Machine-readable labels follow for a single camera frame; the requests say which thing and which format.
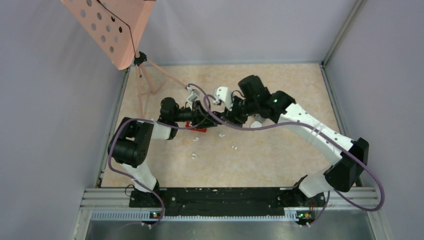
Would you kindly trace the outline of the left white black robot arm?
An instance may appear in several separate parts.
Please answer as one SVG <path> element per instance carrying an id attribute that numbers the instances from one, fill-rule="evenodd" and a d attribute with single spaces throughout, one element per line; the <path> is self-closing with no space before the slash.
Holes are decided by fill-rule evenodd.
<path id="1" fill-rule="evenodd" d="M 199 100 L 180 107 L 174 98 L 166 97 L 160 102 L 157 120 L 123 118 L 108 145 L 108 167 L 112 172 L 130 178 L 135 190 L 142 193 L 141 200 L 149 207 L 156 206 L 161 198 L 159 191 L 155 190 L 159 182 L 146 162 L 150 142 L 174 139 L 181 129 L 179 123 L 186 123 L 187 130 L 218 125 Z"/>

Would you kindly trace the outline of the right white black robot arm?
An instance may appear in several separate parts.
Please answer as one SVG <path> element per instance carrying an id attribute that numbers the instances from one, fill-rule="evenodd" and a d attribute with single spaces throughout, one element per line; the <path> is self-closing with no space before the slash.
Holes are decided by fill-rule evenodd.
<path id="1" fill-rule="evenodd" d="M 307 175 L 296 184 L 293 200 L 307 206 L 316 196 L 329 190 L 347 193 L 363 172 L 361 164 L 368 163 L 369 143 L 344 136 L 307 113 L 287 93 L 270 93 L 257 75 L 242 79 L 238 86 L 242 97 L 234 96 L 225 86 L 214 90 L 216 103 L 224 103 L 222 119 L 241 127 L 249 116 L 259 115 L 286 127 L 319 150 L 329 162 L 328 168 Z"/>

